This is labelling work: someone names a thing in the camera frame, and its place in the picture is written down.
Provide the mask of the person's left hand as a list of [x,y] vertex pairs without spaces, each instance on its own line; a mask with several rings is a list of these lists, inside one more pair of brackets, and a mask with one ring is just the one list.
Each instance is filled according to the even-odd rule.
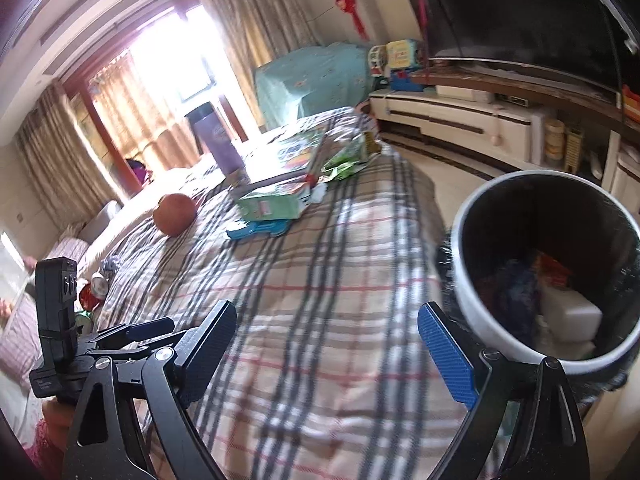
[[44,432],[48,441],[62,453],[66,452],[68,434],[72,428],[75,408],[61,403],[58,399],[42,404]]

